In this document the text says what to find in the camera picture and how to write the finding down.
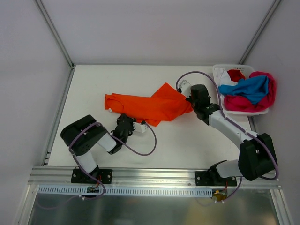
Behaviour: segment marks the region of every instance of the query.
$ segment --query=white laundry basket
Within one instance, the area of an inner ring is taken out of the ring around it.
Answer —
[[[212,67],[212,74],[215,79],[216,73],[215,68],[224,68],[226,71],[230,69],[238,69],[246,78],[249,78],[249,76],[255,72],[255,70],[251,66],[245,66],[245,65],[238,65],[238,64],[217,64]],[[265,109],[260,112],[241,112],[241,111],[230,111],[226,110],[224,106],[224,96],[221,94],[221,105],[224,109],[224,112],[227,114],[235,114],[235,115],[243,115],[243,116],[254,116],[259,114],[266,114],[269,109]]]

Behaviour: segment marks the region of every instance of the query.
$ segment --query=glass panel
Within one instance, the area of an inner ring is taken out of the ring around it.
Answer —
[[[38,194],[30,225],[278,225],[269,190],[239,190],[224,204],[192,197],[103,196],[92,201],[71,195]],[[37,206],[55,207],[44,210]]]

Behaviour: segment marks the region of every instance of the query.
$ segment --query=clothes pile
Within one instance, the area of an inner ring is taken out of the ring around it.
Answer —
[[[253,72],[248,79],[238,70],[215,68],[215,82],[227,110],[260,112],[274,104],[276,83],[271,74]]]

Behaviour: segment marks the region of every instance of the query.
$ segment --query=white cloth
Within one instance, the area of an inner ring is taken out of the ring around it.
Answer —
[[[230,86],[235,86],[238,84],[237,82],[234,82],[230,79],[229,74],[224,68],[214,68],[213,75],[218,87],[220,87],[223,84]]]

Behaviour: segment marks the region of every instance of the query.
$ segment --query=black mounting plate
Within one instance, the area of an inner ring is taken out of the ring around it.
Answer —
[[[228,187],[237,186],[236,177],[219,178],[218,181],[211,179],[207,171],[195,171],[196,186],[225,186],[227,181]]]
[[[103,184],[111,184],[113,179],[113,170],[98,169],[96,177],[100,177]],[[72,172],[71,183],[73,184],[96,184],[96,181],[85,175],[79,168]]]

